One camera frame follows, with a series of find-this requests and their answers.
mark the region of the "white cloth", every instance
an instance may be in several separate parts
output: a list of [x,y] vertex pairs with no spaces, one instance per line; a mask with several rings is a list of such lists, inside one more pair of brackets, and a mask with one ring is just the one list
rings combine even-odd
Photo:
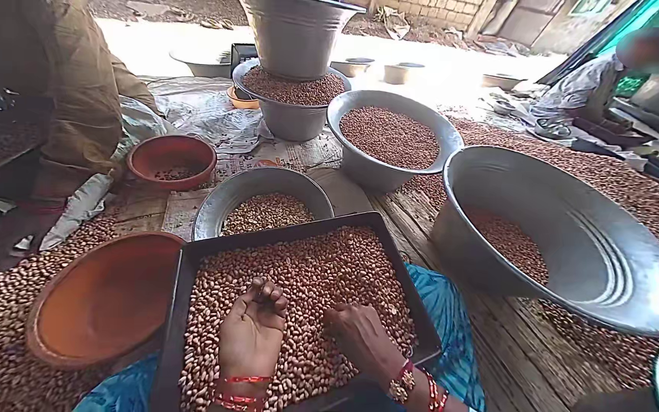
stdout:
[[538,118],[567,117],[564,109],[585,107],[597,89],[606,88],[602,92],[610,94],[622,70],[625,66],[615,53],[588,61],[554,84],[530,113]]

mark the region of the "terracotta bowl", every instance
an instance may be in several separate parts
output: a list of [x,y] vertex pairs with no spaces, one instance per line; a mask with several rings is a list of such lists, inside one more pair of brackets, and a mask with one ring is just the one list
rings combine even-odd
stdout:
[[165,320],[183,245],[171,233],[135,233],[72,261],[32,305],[29,350],[70,370],[133,350]]
[[[189,136],[158,136],[134,146],[126,157],[129,170],[160,188],[186,191],[209,182],[215,176],[217,154],[212,146]],[[175,168],[200,170],[192,177],[180,180],[160,180],[157,173]]]

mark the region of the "large metal bowl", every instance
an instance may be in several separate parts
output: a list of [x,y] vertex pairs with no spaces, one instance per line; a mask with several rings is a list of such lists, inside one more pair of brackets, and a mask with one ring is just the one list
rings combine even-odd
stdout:
[[193,240],[216,238],[228,214],[253,196],[286,193],[307,205],[314,220],[334,217],[332,204],[314,180],[283,167],[256,167],[234,174],[220,183],[202,202],[193,226]]
[[[501,295],[544,298],[620,332],[659,337],[659,241],[632,215],[551,164],[468,146],[444,167],[448,201],[431,237],[454,276]],[[548,267],[543,286],[467,218],[477,207],[517,223]]]
[[[258,59],[243,61],[233,70],[233,82],[244,92],[259,99],[261,114],[271,133],[290,142],[307,142],[318,136],[325,126],[328,105],[301,106],[281,103],[251,91],[243,85],[243,75],[258,64]],[[345,84],[345,90],[352,89],[350,80],[341,72],[335,69],[330,69],[329,72],[340,76]]]
[[327,73],[337,34],[365,9],[333,0],[241,0],[261,64],[270,73],[315,80]]
[[[405,114],[432,129],[439,144],[439,155],[434,163],[426,169],[404,169],[381,162],[350,143],[340,130],[340,120],[348,111],[366,106],[387,108]],[[449,155],[464,146],[459,132],[436,110],[415,100],[380,90],[355,90],[334,98],[327,108],[327,123],[343,145],[342,171],[364,188],[382,193],[395,191],[416,174],[440,173]]]

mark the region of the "small metal bowl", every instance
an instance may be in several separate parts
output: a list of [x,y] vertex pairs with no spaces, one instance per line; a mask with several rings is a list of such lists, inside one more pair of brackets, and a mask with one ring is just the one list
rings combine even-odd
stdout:
[[329,66],[347,77],[355,77],[367,72],[375,60],[366,57],[353,57],[345,61],[333,61]]
[[206,197],[195,218],[193,240],[220,236],[225,219],[241,203],[259,194],[274,192],[303,201],[314,220],[334,217],[325,191],[306,174],[283,167],[256,167],[230,176]]
[[[426,169],[404,169],[384,163],[350,143],[340,130],[340,120],[348,111],[366,106],[387,108],[428,126],[439,144],[439,155],[434,163]],[[459,132],[436,110],[416,100],[380,90],[355,90],[334,98],[327,108],[327,123],[343,146],[341,170],[361,186],[382,193],[395,191],[417,174],[440,173],[449,155],[464,146]]]
[[[259,99],[261,113],[271,133],[290,142],[307,142],[322,132],[325,126],[326,110],[328,105],[301,106],[281,103],[251,91],[243,85],[243,76],[248,70],[259,65],[258,59],[243,61],[233,70],[233,82],[239,89]],[[329,72],[340,76],[345,84],[345,90],[352,90],[350,80],[333,68]]]

